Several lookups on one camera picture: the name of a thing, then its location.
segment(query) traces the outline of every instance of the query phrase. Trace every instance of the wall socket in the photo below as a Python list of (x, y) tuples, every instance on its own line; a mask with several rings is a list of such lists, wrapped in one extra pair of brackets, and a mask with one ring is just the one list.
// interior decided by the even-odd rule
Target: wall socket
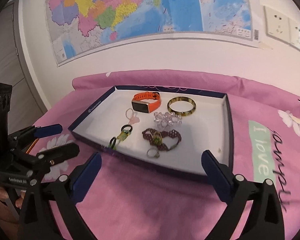
[(290, 43), (289, 21), (284, 14), (265, 6), (267, 34)]
[(290, 27), (290, 44), (300, 49), (300, 24), (289, 19)]

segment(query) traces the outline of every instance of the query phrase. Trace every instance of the map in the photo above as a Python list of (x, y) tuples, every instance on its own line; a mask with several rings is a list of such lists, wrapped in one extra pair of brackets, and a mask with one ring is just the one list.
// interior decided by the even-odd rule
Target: map
[(160, 33), (252, 40), (249, 0), (46, 0), (46, 9), (58, 63), (116, 41)]

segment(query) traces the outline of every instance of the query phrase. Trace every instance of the door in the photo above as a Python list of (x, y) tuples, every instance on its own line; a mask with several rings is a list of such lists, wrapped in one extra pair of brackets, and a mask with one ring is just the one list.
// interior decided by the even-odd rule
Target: door
[(13, 31), (14, 4), (0, 13), (0, 82), (12, 85), (9, 134), (32, 125), (42, 115), (24, 77)]

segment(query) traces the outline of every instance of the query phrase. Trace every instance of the blue clamp pad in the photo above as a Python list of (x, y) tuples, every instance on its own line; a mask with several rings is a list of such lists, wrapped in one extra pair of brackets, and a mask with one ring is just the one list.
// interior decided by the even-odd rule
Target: blue clamp pad
[(34, 132), (34, 136), (37, 138), (44, 138), (60, 133), (62, 133), (62, 126), (60, 124), (54, 124), (44, 127), (37, 127)]
[(74, 204), (81, 202), (89, 191), (101, 169), (102, 158), (100, 153), (93, 153), (85, 164), (77, 166), (69, 175), (70, 198)]
[(229, 205), (234, 188), (232, 172), (226, 165), (220, 164), (209, 150), (202, 153), (201, 165), (219, 199)]

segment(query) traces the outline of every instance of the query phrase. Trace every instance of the wall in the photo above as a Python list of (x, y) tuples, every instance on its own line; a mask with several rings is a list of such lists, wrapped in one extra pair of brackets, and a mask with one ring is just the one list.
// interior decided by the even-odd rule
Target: wall
[[(260, 0), (300, 22), (292, 0)], [(209, 40), (156, 40), (106, 49), (59, 68), (46, 27), (45, 0), (21, 0), (20, 34), (26, 61), (47, 108), (69, 93), (79, 76), (137, 69), (177, 69), (240, 76), (300, 96), (300, 52), (266, 37), (273, 49)]]

